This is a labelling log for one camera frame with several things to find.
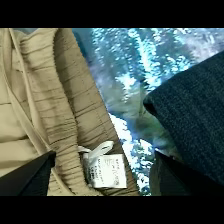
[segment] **beige garment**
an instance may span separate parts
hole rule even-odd
[[[71,29],[0,29],[0,48],[0,176],[54,150],[48,195],[138,195],[127,160],[127,189],[86,185],[78,145],[123,150]]]

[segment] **drawstring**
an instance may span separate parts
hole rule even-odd
[[[9,80],[8,80],[7,74],[9,75],[11,73],[11,66],[12,66],[11,65],[11,62],[12,62],[12,58],[11,58],[11,54],[12,54],[11,38],[12,38],[13,44],[15,46],[19,62],[21,64],[33,124],[31,123],[31,121],[27,117],[27,115],[26,115],[25,111],[23,110],[22,106],[20,105],[18,99],[14,95],[14,93],[11,89]],[[11,100],[11,103],[12,103],[12,107],[13,107],[14,111],[16,112],[22,127],[24,128],[25,132],[27,133],[30,141],[33,143],[33,145],[34,145],[35,149],[37,150],[38,154],[43,155],[43,154],[46,153],[45,149],[50,151],[51,147],[41,135],[41,134],[44,134],[45,137],[47,136],[45,134],[46,132],[45,132],[43,126],[42,126],[42,121],[40,120],[38,111],[35,107],[35,103],[34,103],[34,100],[33,100],[33,97],[32,97],[32,92],[31,92],[31,88],[30,88],[30,84],[29,84],[28,75],[26,73],[25,66],[24,66],[23,57],[20,53],[18,44],[16,42],[16,38],[15,38],[15,35],[14,35],[14,31],[13,31],[12,28],[9,28],[9,29],[4,28],[3,46],[2,46],[2,62],[3,62],[2,63],[2,68],[3,68],[2,69],[2,74],[3,74],[4,81],[6,83],[7,89],[8,89],[8,93],[9,93],[9,97],[10,97],[10,100]],[[53,167],[51,169],[51,172],[52,172],[54,178],[56,179],[56,181],[58,182],[61,190],[64,191],[68,195],[73,195],[74,196],[74,194],[63,183],[63,181],[61,180],[61,178],[57,174],[55,167]]]

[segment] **beige fabric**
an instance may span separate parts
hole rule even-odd
[[[123,151],[71,29],[1,29],[0,44],[0,176],[52,149],[49,195],[138,195],[127,160],[128,189],[85,183],[78,145],[113,140]]]

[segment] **white label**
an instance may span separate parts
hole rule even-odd
[[[123,155],[102,155],[90,159],[88,180],[94,188],[127,188]]]

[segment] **clothing tag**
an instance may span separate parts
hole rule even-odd
[[[127,188],[122,154],[104,155],[113,148],[113,142],[100,144],[93,151],[79,146],[83,155],[87,181],[94,188]]]

